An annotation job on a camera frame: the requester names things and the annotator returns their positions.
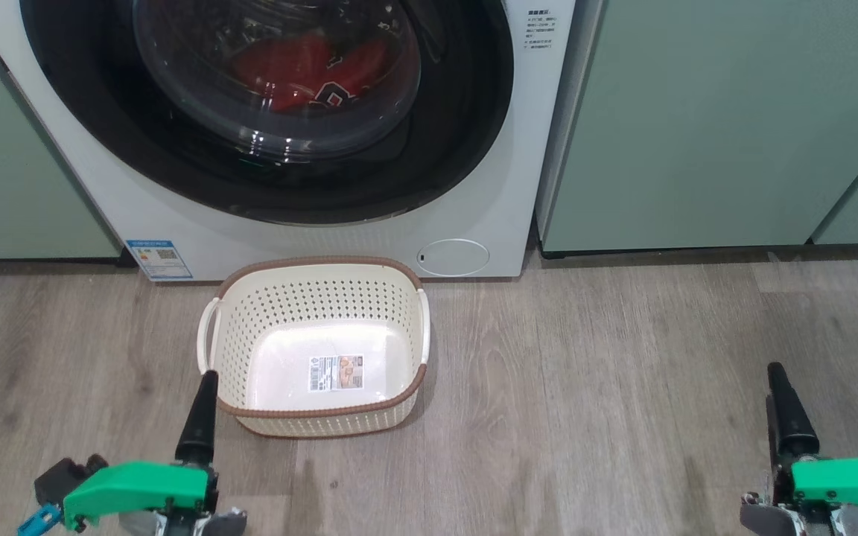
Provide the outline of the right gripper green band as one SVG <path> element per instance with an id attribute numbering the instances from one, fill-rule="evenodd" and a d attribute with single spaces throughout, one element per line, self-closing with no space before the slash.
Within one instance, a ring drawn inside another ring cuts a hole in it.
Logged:
<path id="1" fill-rule="evenodd" d="M 772 481 L 742 496 L 741 526 L 754 536 L 858 536 L 858 458 L 815 459 L 820 441 L 783 363 L 766 373 Z"/>

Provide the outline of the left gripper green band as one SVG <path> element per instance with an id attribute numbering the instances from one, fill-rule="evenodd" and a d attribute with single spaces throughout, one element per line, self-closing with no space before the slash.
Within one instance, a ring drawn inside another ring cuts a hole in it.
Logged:
<path id="1" fill-rule="evenodd" d="M 219 376 L 202 374 L 178 438 L 181 464 L 132 461 L 99 469 L 63 499 L 63 525 L 84 532 L 116 515 L 130 536 L 244 536 L 247 512 L 217 512 L 215 451 Z"/>

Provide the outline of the black round washing machine door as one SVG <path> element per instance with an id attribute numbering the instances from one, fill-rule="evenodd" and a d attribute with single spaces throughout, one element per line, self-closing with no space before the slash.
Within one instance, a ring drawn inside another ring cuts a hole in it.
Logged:
<path id="1" fill-rule="evenodd" d="M 404 214 L 480 166 L 514 75 L 501 0 L 19 0 L 68 111 L 126 166 L 218 211 L 293 226 Z M 231 61 L 266 39 L 390 48 L 348 106 L 272 112 Z"/>

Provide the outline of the red sports jersey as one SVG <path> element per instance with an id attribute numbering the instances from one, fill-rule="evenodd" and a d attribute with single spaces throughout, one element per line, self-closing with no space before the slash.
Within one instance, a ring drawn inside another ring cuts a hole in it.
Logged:
<path id="1" fill-rule="evenodd" d="M 270 103 L 272 112 L 306 106 L 341 108 L 357 101 L 385 76 L 390 48 L 382 39 L 350 51 L 317 33 L 255 42 L 236 54 L 231 71 Z"/>

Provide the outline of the cream perforated plastic laundry basket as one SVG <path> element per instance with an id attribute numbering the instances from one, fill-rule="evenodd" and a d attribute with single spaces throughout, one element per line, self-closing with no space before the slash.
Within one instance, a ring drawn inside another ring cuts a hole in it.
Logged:
<path id="1" fill-rule="evenodd" d="M 197 366 L 214 370 L 217 405 L 269 438 L 391 430 L 429 369 L 430 305 L 420 278 L 392 259 L 297 258 L 228 277 L 201 313 Z M 311 357 L 362 355 L 365 386 L 310 393 Z"/>

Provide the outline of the white front-load washing machine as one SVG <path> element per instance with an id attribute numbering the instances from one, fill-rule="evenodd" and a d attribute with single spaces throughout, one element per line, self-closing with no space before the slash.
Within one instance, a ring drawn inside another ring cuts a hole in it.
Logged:
<path id="1" fill-rule="evenodd" d="M 235 216 L 154 183 L 114 156 L 68 111 L 31 50 L 19 0 L 0 0 L 0 57 L 72 173 L 116 237 L 170 240 L 192 281 L 222 281 L 250 264 L 298 257 L 379 257 L 419 277 L 416 256 L 463 238 L 490 253 L 469 277 L 522 269 L 576 0 L 500 0 L 514 75 L 503 129 L 480 166 L 436 200 L 404 214 L 340 226 L 293 226 Z"/>

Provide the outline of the blue energy label sticker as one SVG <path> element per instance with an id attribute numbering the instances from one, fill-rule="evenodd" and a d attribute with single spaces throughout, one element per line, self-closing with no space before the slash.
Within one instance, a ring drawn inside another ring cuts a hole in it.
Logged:
<path id="1" fill-rule="evenodd" d="M 134 261 L 150 281 L 194 279 L 173 241 L 127 240 L 126 245 Z"/>

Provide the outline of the round white filter cover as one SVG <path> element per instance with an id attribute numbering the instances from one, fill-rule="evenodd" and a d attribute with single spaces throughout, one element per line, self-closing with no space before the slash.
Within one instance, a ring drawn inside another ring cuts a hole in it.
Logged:
<path id="1" fill-rule="evenodd" d="M 490 253 L 483 244 L 463 238 L 437 240 L 422 247 L 416 265 L 432 277 L 469 277 L 486 268 Z"/>

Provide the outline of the green cabinet on right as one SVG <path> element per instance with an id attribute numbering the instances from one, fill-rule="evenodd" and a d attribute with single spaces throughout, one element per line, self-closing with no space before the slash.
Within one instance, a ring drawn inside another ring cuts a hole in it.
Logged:
<path id="1" fill-rule="evenodd" d="M 546 258 L 794 246 L 858 177 L 858 0 L 576 0 Z"/>

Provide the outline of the green cabinet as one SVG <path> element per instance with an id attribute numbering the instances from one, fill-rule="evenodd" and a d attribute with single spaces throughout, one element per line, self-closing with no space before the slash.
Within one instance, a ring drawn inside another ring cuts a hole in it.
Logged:
<path id="1" fill-rule="evenodd" d="M 858 0 L 576 0 L 546 258 L 794 246 L 858 177 Z"/>
<path id="2" fill-rule="evenodd" d="M 0 61 L 0 259 L 116 258 L 120 252 Z"/>

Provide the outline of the green cabinet on left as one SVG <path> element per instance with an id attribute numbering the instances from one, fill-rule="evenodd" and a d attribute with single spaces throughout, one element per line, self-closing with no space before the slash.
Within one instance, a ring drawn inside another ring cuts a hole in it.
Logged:
<path id="1" fill-rule="evenodd" d="M 116 258 L 120 252 L 0 61 L 0 259 Z"/>

